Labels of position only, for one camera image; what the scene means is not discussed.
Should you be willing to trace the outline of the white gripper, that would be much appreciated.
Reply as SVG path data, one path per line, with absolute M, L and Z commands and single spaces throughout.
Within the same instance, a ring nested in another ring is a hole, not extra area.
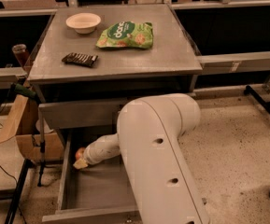
M 108 145 L 105 142 L 93 142 L 89 144 L 83 153 L 84 159 L 78 159 L 74 162 L 73 166 L 80 170 L 90 165 L 95 165 L 108 158 Z

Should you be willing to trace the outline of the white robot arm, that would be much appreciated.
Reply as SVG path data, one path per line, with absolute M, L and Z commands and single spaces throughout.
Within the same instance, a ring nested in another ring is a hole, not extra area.
M 144 224 L 209 224 L 178 144 L 200 118 L 198 104 L 186 94 L 138 98 L 119 113 L 115 134 L 77 151 L 74 167 L 120 155 Z

